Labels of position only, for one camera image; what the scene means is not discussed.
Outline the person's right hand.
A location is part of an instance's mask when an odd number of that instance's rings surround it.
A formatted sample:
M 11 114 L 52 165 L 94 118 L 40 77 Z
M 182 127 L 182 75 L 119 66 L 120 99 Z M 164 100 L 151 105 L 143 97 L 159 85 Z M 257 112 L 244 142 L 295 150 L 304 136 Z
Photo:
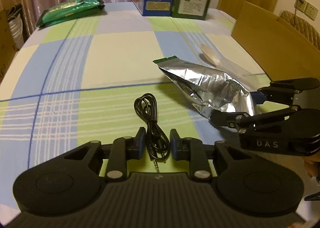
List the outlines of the person's right hand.
M 312 156 L 302 157 L 304 160 L 304 168 L 309 177 L 315 177 L 319 180 L 319 162 L 320 152 L 313 154 Z

